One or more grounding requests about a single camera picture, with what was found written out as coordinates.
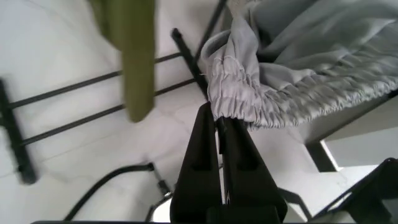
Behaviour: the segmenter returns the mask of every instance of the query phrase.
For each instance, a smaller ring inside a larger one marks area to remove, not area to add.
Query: metal rack
[[[176,88],[180,88],[182,86],[191,84],[193,82],[197,82],[202,93],[204,96],[207,98],[206,94],[206,89],[207,89],[207,81],[203,76],[201,76],[201,71],[197,65],[199,56],[200,56],[200,51],[207,41],[207,39],[210,37],[211,33],[213,32],[213,29],[218,21],[218,18],[220,17],[222,10],[224,9],[226,5],[226,0],[220,0],[214,13],[213,16],[211,17],[210,23],[207,27],[207,30],[199,44],[199,48],[195,56],[192,56],[190,53],[189,48],[185,44],[182,34],[178,31],[178,29],[173,29],[172,31],[172,38],[175,41],[179,52],[170,54],[161,58],[157,58],[155,60],[156,63],[161,63],[167,60],[172,60],[177,57],[183,57],[185,62],[187,63],[189,70],[191,71],[193,75],[193,79],[186,80],[184,82],[177,83],[175,85],[172,85],[170,87],[164,88],[162,90],[156,91],[155,96],[159,96],[161,94],[167,93],[169,91],[172,91]],[[1,119],[0,119],[0,125],[2,125],[6,130],[7,134],[9,136],[9,142],[11,143],[10,148],[11,151],[14,155],[14,160],[16,162],[16,171],[19,174],[19,177],[21,181],[25,184],[34,184],[39,176],[37,175],[37,171],[35,170],[34,164],[32,162],[32,159],[29,155],[29,151],[27,146],[29,144],[35,143],[37,141],[43,140],[45,138],[48,138],[50,136],[53,136],[55,134],[67,131],[71,128],[75,128],[79,125],[85,124],[87,122],[90,122],[92,120],[101,118],[103,116],[106,116],[108,114],[111,114],[113,112],[117,112],[119,110],[124,109],[124,105],[117,105],[112,108],[109,108],[107,110],[101,111],[99,113],[87,116],[85,118],[79,119],[77,121],[65,124],[61,127],[57,127],[54,129],[51,129],[49,131],[46,131],[44,133],[29,137],[29,138],[23,138],[23,135],[21,134],[21,128],[19,126],[18,120],[16,119],[13,110],[16,108],[19,108],[21,106],[29,105],[31,103],[38,102],[40,100],[44,100],[53,96],[57,96],[63,93],[67,93],[72,90],[76,90],[79,88],[83,88],[85,86],[98,83],[110,78],[114,78],[116,76],[120,75],[119,72],[112,72],[106,75],[102,75],[100,77],[92,78],[80,83],[76,83],[73,85],[69,85],[63,88],[59,88],[57,90],[53,90],[50,92],[46,92],[37,96],[32,96],[30,98],[26,98],[24,100],[19,100],[15,102],[10,102],[10,99],[7,94],[7,86],[6,82],[2,79],[0,79],[0,114],[1,114]]]

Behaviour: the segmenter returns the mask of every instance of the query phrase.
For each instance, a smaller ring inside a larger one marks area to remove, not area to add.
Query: black wire
[[[138,171],[153,171],[154,165],[153,163],[148,163],[146,165],[132,165],[118,168],[106,176],[104,176],[101,180],[97,181],[94,186],[91,187],[87,191],[84,196],[76,203],[76,205],[70,210],[69,214],[63,219],[64,221],[71,221],[73,217],[79,212],[79,210],[84,206],[84,204],[90,199],[91,196],[105,183],[111,180],[113,177],[116,177],[119,174],[127,173],[127,172],[138,172]]]

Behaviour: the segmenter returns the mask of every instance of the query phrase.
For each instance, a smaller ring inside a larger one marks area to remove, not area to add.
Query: gray garment
[[[397,0],[249,4],[201,56],[215,119],[296,126],[398,88]]]

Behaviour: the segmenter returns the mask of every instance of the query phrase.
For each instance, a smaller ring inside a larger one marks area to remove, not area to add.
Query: white tile floor
[[[157,4],[157,55],[176,51],[169,36],[178,27],[195,49],[217,0],[163,0]],[[0,75],[12,99],[20,100],[119,68],[118,52],[96,32],[85,1],[0,1]],[[190,78],[178,58],[156,65],[157,89]],[[29,137],[120,104],[114,78],[16,110]],[[196,84],[156,98],[140,123],[124,111],[29,146],[40,180],[21,185],[13,173],[4,130],[0,135],[0,223],[60,220],[100,177],[121,166],[155,162],[173,186],[195,121],[205,102]],[[251,133],[278,186],[300,194],[314,214],[374,167],[317,172],[303,145],[368,105],[297,128]],[[77,219],[142,220],[160,199],[150,173],[124,174],[105,185]]]

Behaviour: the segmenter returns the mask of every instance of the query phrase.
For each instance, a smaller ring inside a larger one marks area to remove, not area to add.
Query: olive green fabric
[[[101,33],[122,52],[124,101],[131,121],[154,106],[155,0],[90,0]]]

